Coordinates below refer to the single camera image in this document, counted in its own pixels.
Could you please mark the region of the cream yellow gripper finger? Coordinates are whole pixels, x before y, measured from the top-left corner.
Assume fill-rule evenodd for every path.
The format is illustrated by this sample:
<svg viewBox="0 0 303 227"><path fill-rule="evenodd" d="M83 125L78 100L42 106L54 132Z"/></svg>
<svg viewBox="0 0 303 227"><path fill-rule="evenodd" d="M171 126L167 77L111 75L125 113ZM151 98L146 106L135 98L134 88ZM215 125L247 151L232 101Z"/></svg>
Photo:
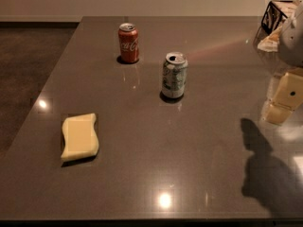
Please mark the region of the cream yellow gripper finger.
<svg viewBox="0 0 303 227"><path fill-rule="evenodd" d="M265 106L264 120L272 124L281 125L292 113L293 111L290 108L269 103Z"/></svg>

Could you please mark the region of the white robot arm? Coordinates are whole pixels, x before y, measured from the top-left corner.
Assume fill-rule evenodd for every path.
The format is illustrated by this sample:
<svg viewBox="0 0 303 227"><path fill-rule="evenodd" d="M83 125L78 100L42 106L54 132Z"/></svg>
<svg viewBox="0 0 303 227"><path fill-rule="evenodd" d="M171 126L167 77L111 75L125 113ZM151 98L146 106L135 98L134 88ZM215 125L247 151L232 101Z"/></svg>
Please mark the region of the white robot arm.
<svg viewBox="0 0 303 227"><path fill-rule="evenodd" d="M279 57L292 69L280 80L264 119L272 124L283 124L303 103L303 4L284 22L279 36Z"/></svg>

